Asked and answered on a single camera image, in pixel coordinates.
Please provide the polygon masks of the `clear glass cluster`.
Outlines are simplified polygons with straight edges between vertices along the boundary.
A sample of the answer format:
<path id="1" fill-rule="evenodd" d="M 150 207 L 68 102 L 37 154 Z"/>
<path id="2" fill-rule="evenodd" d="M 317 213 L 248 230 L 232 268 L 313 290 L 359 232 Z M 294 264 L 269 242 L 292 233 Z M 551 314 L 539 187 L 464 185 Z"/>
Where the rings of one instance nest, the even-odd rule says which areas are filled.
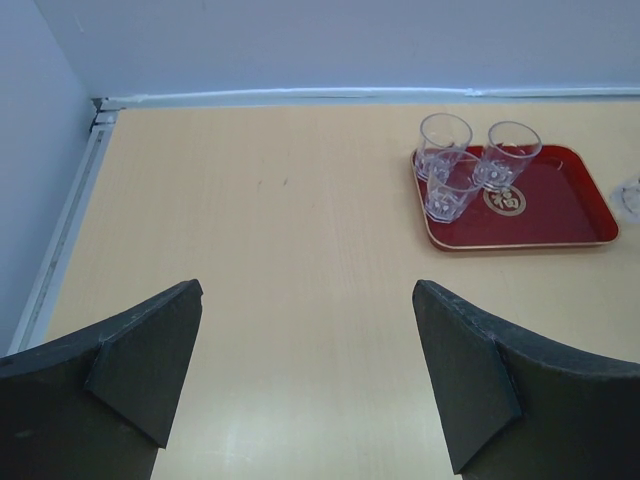
<path id="1" fill-rule="evenodd" d="M 636 174 L 619 186 L 610 195 L 611 205 L 616 216 L 625 222 L 640 222 L 640 178 Z"/>

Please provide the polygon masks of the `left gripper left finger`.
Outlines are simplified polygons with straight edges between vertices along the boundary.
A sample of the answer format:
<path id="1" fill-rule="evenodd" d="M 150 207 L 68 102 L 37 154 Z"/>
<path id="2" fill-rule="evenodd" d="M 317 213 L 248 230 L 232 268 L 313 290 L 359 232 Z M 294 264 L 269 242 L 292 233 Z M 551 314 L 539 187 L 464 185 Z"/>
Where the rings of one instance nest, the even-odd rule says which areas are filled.
<path id="1" fill-rule="evenodd" d="M 197 280 L 1 360 L 4 479 L 148 479 L 202 316 Z"/>

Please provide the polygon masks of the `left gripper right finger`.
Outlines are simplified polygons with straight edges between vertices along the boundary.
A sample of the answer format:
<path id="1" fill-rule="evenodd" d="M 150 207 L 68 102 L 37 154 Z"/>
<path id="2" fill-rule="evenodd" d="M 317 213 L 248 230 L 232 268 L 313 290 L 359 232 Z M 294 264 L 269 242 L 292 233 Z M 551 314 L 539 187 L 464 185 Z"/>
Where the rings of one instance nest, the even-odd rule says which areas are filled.
<path id="1" fill-rule="evenodd" d="M 465 479 L 635 479 L 639 367 L 551 340 L 443 286 L 412 293 L 453 472 Z"/>

